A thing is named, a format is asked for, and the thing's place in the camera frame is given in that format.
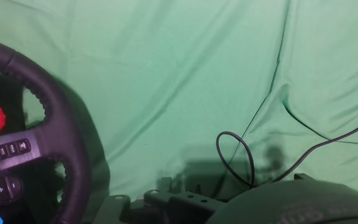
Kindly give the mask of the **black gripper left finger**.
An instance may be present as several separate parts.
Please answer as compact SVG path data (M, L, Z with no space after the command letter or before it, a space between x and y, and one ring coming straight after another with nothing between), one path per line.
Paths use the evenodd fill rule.
M204 224L224 202L185 191L175 193L172 178L132 201L127 195L107 197L92 224Z

